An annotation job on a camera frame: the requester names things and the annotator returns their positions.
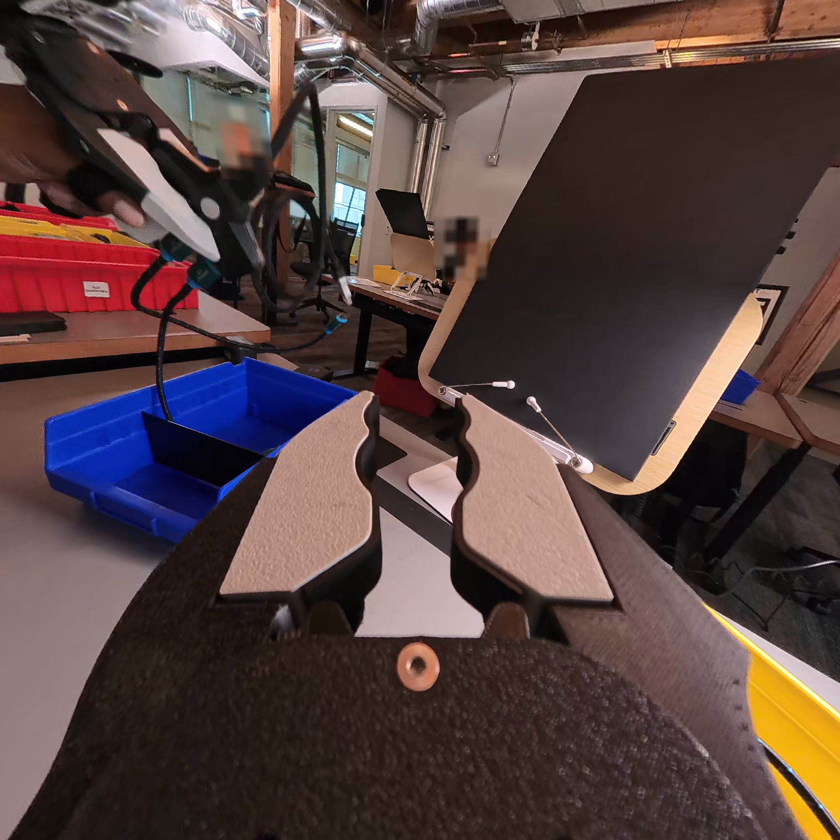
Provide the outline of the black bin divider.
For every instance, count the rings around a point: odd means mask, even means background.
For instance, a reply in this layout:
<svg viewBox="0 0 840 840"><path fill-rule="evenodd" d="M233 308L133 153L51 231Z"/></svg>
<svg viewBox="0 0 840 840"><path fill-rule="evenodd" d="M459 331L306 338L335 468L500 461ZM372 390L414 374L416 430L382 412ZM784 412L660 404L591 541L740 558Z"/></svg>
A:
<svg viewBox="0 0 840 840"><path fill-rule="evenodd" d="M231 444L151 413L141 413L153 461L221 489L268 455Z"/></svg>

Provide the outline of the blue plastic bin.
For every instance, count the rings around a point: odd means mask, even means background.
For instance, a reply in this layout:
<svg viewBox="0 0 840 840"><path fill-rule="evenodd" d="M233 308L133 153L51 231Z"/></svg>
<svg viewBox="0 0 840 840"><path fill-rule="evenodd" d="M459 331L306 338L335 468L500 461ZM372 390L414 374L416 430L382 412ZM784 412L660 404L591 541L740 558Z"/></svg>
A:
<svg viewBox="0 0 840 840"><path fill-rule="evenodd" d="M269 457L354 395L254 359L184 374L164 389L175 423ZM157 396L152 385L48 419L45 473L53 490L178 543L248 473L218 489L156 464L140 415L163 417Z"/></svg>
<svg viewBox="0 0 840 840"><path fill-rule="evenodd" d="M760 384L759 379L743 369L738 369L721 394L719 401L734 406L742 406L756 392Z"/></svg>

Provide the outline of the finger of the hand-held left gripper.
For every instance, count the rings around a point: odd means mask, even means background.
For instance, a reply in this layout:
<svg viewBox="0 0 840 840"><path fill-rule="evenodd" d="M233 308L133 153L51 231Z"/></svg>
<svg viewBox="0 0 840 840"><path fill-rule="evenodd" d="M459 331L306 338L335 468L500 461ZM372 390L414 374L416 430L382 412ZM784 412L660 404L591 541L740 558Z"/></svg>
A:
<svg viewBox="0 0 840 840"><path fill-rule="evenodd" d="M207 163L178 134L168 128L156 129L156 163L162 171L184 174L219 174L218 162Z"/></svg>
<svg viewBox="0 0 840 840"><path fill-rule="evenodd" d="M218 261L219 251L210 227L168 183L151 153L125 133L114 129L98 129L98 133L145 188L140 206L146 215L198 255Z"/></svg>

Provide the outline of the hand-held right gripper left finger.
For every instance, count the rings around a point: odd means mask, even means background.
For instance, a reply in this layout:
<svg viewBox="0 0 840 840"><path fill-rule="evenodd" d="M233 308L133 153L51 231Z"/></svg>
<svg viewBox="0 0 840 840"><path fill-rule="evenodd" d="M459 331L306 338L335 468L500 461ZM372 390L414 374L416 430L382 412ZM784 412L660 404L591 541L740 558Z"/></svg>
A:
<svg viewBox="0 0 840 840"><path fill-rule="evenodd" d="M379 419L377 397L358 392L279 452L220 586L222 602L277 603L282 632L330 602L359 629L382 575L372 489Z"/></svg>

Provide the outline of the red bag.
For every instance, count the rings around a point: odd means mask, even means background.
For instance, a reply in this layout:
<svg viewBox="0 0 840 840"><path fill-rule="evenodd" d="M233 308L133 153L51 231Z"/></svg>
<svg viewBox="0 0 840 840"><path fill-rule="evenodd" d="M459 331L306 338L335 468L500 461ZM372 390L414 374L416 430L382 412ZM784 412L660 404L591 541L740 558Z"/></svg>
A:
<svg viewBox="0 0 840 840"><path fill-rule="evenodd" d="M380 363L374 378L373 393L382 406L429 418L438 406L419 381L418 362L404 356L392 356Z"/></svg>

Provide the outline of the framed black white marker sign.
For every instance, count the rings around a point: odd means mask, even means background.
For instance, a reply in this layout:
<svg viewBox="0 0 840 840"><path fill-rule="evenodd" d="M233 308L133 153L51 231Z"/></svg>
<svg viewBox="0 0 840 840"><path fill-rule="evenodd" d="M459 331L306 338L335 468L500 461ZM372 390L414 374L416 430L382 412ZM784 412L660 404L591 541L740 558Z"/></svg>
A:
<svg viewBox="0 0 840 840"><path fill-rule="evenodd" d="M789 289L790 286L772 284L759 284L753 289L752 295L762 312L762 328L755 342L756 346L761 346L772 330Z"/></svg>

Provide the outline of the red plastic bin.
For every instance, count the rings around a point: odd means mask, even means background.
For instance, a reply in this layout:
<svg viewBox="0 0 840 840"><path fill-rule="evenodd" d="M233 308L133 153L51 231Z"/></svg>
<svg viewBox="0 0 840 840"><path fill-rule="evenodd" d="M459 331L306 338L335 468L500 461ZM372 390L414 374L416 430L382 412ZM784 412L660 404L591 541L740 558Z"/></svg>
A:
<svg viewBox="0 0 840 840"><path fill-rule="evenodd" d="M53 214L41 206L3 202L2 214L118 229L107 217L75 219ZM131 311L132 287L158 255L152 247L87 245L1 235L1 311Z"/></svg>

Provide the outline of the silver air duct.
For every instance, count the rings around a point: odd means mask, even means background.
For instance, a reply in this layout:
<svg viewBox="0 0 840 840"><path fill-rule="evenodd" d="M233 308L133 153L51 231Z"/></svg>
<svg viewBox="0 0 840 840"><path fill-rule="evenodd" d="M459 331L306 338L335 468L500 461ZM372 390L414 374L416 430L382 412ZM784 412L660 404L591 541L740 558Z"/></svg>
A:
<svg viewBox="0 0 840 840"><path fill-rule="evenodd" d="M423 210L429 211L447 123L445 105L372 47L352 36L352 19L340 11L338 2L290 1L290 5L321 29L318 35L297 38L295 89L331 71L346 70L412 114L416 131L408 190L417 193Z"/></svg>

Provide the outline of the person's left hand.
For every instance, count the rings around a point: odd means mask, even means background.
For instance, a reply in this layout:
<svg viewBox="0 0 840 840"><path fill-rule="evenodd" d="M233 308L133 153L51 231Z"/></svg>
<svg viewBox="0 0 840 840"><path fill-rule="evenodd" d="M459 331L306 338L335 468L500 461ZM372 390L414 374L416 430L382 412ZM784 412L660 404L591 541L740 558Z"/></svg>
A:
<svg viewBox="0 0 840 840"><path fill-rule="evenodd" d="M105 192L92 206L71 191L67 175L80 164L65 147L51 115L25 87L1 85L1 181L34 184L57 212L77 216L109 215L123 225L141 228L139 205L120 192Z"/></svg>

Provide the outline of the silver hub adapter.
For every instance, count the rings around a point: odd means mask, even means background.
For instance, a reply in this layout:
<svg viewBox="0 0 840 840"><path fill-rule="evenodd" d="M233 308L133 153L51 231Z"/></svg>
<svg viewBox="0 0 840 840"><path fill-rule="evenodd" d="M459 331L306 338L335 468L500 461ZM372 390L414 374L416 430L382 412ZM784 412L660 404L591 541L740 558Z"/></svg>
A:
<svg viewBox="0 0 840 840"><path fill-rule="evenodd" d="M156 162L156 141L150 152ZM232 162L218 166L219 174L161 172L210 227L219 251L220 272L237 279L259 272L265 265L251 223L251 204L267 186L269 165L264 150L252 147L247 140L243 150L233 153Z"/></svg>

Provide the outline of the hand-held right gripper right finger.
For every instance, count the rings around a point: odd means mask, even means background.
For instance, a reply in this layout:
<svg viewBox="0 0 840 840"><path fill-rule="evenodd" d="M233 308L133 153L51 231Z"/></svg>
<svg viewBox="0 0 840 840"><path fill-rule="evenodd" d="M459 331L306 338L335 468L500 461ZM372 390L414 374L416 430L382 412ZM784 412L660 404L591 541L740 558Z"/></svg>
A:
<svg viewBox="0 0 840 840"><path fill-rule="evenodd" d="M554 458L476 397L460 398L457 408L458 554L528 607L611 604L613 590Z"/></svg>

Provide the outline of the yellow plastic bin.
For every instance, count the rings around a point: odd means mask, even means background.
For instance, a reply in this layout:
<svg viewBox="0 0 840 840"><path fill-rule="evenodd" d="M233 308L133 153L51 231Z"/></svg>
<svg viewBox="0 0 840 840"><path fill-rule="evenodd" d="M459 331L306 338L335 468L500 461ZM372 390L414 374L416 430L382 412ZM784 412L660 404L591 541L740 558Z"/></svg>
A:
<svg viewBox="0 0 840 840"><path fill-rule="evenodd" d="M15 214L1 215L1 235L54 239L87 245L102 244L131 248L149 248L148 245L127 236L115 228L63 224L52 222L45 218L32 218Z"/></svg>
<svg viewBox="0 0 840 840"><path fill-rule="evenodd" d="M749 703L759 739L802 779L839 823L839 685L834 679L716 611L749 651ZM770 765L806 838L829 839Z"/></svg>

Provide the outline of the black office chair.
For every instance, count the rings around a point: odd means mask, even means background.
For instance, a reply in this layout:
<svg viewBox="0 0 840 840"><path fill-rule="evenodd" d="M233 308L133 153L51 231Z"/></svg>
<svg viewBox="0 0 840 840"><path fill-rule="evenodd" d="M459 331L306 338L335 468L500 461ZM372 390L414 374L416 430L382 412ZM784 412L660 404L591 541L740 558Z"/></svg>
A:
<svg viewBox="0 0 840 840"><path fill-rule="evenodd" d="M301 279L305 279L308 276L310 268L309 258L314 255L315 249L314 242L302 238L309 226L309 223L303 220L296 230L291 253L293 259L289 264L290 271ZM355 227L347 227L346 224L338 220L332 220L329 223L329 243L332 247L332 252L338 257L345 275L350 274L350 256L355 237ZM317 286L314 287L317 293L314 297L305 297L302 304L294 312L289 314L289 320L295 322L298 312L308 308L314 308L316 312L321 313L325 322L329 321L332 312L344 314L346 310L342 306L326 300L322 294L327 287L334 285L332 277L333 273L329 256L326 255L321 276L318 279Z"/></svg>

